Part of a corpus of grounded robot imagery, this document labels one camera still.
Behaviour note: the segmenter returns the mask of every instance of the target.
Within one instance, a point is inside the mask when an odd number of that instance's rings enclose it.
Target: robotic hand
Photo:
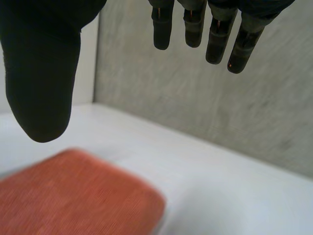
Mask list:
[[[165,50],[170,43],[172,13],[175,0],[149,0],[152,9],[155,47]],[[201,43],[206,0],[178,0],[185,8],[185,39],[190,47]],[[219,64],[237,15],[242,12],[242,22],[230,55],[227,68],[232,73],[244,70],[266,25],[294,0],[208,0],[212,12],[206,60]]]
[[[170,42],[175,0],[149,0],[154,43]],[[185,8],[186,43],[201,43],[206,0],[178,0]],[[213,19],[206,60],[218,64],[237,9],[242,23],[228,62],[240,73],[264,27],[294,0],[208,0]],[[106,0],[0,0],[0,41],[6,70],[6,96],[30,138],[48,142],[66,130],[80,53],[80,31]]]

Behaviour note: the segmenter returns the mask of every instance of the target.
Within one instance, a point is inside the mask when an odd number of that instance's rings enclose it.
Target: orange cushion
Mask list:
[[[148,235],[162,196],[81,150],[0,181],[0,235]]]

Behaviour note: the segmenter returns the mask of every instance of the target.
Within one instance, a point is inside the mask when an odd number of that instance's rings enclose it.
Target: gray wall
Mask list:
[[[169,48],[153,46],[147,0],[111,0],[100,20],[95,101],[313,177],[313,2],[298,0],[263,33],[245,71],[204,58],[184,42],[174,10]]]

